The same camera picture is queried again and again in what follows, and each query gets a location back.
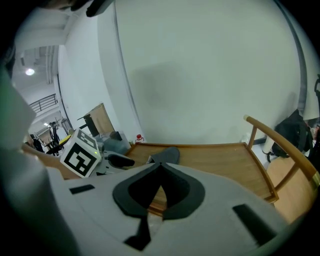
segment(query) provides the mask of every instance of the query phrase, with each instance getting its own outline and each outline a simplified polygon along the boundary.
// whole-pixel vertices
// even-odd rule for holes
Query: ceiling
[[[15,63],[12,72],[13,86],[27,90],[39,83],[51,84],[58,74],[59,45],[67,36],[84,8],[77,12],[37,8],[20,27],[15,40]],[[34,69],[33,75],[26,75]]]
[[[12,72],[15,88],[24,91],[44,81],[51,84],[50,76],[58,73],[58,51],[58,46],[42,46],[17,52]],[[34,74],[26,75],[27,69],[33,69]]]
[[[48,129],[47,126],[44,125],[44,123],[51,123],[55,122],[57,120],[61,120],[61,114],[59,111],[52,111],[49,115],[46,115],[45,117],[38,118],[37,121],[33,122],[32,125],[29,127],[28,132],[30,134],[33,133],[41,133],[41,131],[45,131]]]

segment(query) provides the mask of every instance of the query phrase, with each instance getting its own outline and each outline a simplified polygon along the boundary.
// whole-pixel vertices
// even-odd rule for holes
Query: red object
[[[144,142],[144,141],[145,141],[145,139],[144,139],[144,137],[141,136],[141,134],[138,134],[136,136],[136,140],[135,140],[136,143],[137,142]]]

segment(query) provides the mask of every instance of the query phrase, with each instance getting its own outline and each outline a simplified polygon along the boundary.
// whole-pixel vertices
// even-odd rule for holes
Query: black backpack
[[[277,133],[291,142],[300,152],[313,149],[313,138],[310,128],[303,117],[296,109],[288,118],[279,123],[275,129]],[[288,158],[287,153],[276,143],[272,145],[272,152],[268,153],[267,160],[270,162],[270,155]]]
[[[320,110],[320,91],[317,89],[318,84],[320,84],[320,74],[318,74],[318,79],[316,80],[314,85],[314,92],[318,98]],[[313,150],[310,152],[308,159],[317,169],[317,171],[320,172],[320,131],[317,132],[316,143],[314,145]]]

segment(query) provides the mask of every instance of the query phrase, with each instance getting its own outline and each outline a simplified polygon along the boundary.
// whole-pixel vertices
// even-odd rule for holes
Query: wooden railing
[[[244,120],[248,123],[253,125],[251,137],[249,140],[249,148],[251,149],[257,129],[265,133],[271,139],[274,140],[294,161],[294,165],[287,173],[287,175],[283,178],[282,181],[275,187],[276,191],[279,191],[281,188],[284,187],[285,184],[293,177],[293,175],[297,172],[297,170],[301,169],[307,180],[311,183],[314,188],[317,188],[320,184],[320,175],[317,172],[316,168],[312,165],[312,163],[294,146],[292,145],[287,139],[281,136],[276,131],[272,130],[270,127],[266,126],[262,122],[252,118],[251,116],[245,115]]]

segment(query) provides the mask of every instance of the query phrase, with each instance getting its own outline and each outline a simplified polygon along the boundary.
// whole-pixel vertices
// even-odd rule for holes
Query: wooden platform
[[[276,186],[287,175],[294,161],[291,158],[278,157],[271,161],[267,173]],[[314,190],[306,176],[299,169],[291,180],[278,192],[279,200],[274,207],[281,213],[288,223],[294,222],[312,207],[317,190]]]
[[[180,151],[181,166],[232,179],[270,203],[279,199],[266,170],[246,143],[212,145],[137,143],[126,156],[135,161],[132,166],[135,168],[145,165],[150,155],[172,146]],[[149,211],[161,215],[166,209],[166,201],[166,194],[160,188]]]

